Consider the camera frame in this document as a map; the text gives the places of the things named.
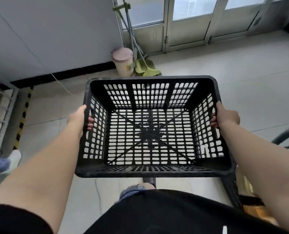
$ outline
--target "label on bucket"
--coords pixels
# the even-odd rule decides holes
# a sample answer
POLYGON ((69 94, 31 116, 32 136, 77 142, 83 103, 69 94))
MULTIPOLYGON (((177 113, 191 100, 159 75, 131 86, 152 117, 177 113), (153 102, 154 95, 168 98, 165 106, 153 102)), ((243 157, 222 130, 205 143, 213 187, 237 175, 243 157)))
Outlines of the label on bucket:
POLYGON ((130 65, 127 65, 126 68, 127 68, 127 71, 130 71, 134 68, 134 64, 131 63, 130 65))

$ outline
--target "yellow and black hazard tape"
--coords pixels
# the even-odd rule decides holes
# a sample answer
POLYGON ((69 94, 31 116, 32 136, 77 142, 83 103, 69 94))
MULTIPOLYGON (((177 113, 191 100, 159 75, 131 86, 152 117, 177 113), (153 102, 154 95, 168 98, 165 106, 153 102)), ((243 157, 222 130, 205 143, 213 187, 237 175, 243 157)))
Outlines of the yellow and black hazard tape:
POLYGON ((19 129, 18 129, 18 132, 16 134, 16 138, 15 138, 13 149, 18 149, 18 147, 19 147, 19 141, 20 141, 20 138, 21 138, 21 134, 22 134, 24 123, 25 123, 25 118, 26 118, 26 112, 28 110, 29 101, 30 101, 30 98, 32 96, 33 89, 34 89, 34 86, 30 86, 29 93, 27 95, 27 99, 26 99, 26 102, 25 102, 24 111, 22 113, 22 118, 21 118, 21 121, 20 121, 19 129))

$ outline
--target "glass pane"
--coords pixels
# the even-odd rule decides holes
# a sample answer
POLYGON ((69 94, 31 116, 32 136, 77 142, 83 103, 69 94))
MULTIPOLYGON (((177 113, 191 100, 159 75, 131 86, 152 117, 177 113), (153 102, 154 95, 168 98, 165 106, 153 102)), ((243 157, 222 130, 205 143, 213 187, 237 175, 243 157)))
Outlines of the glass pane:
MULTIPOLYGON (((131 5, 128 10, 132 26, 145 25, 163 20, 164 0, 125 0, 131 5)), ((121 9, 125 22, 127 23, 125 9, 121 9)))
POLYGON ((251 6, 256 4, 262 4, 265 0, 229 0, 225 10, 238 8, 242 6, 251 6))
POLYGON ((175 0, 173 20, 211 14, 217 0, 175 0))

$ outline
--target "white bucket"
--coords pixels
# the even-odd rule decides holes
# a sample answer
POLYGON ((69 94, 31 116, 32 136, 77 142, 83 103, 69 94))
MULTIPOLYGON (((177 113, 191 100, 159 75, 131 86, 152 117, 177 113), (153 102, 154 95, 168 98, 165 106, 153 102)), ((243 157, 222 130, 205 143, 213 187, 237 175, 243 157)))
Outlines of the white bucket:
POLYGON ((112 53, 117 72, 121 77, 129 77, 134 72, 133 51, 129 48, 120 48, 112 53))

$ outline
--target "white shoe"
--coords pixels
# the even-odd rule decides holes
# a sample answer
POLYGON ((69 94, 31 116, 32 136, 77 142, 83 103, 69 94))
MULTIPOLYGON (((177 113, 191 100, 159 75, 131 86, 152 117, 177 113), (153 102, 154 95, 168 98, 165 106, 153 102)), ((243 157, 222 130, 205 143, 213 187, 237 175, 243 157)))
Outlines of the white shoe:
POLYGON ((22 158, 22 154, 19 150, 15 149, 12 151, 8 159, 11 161, 9 169, 0 173, 0 174, 10 174, 13 172, 14 169, 17 168, 22 158))

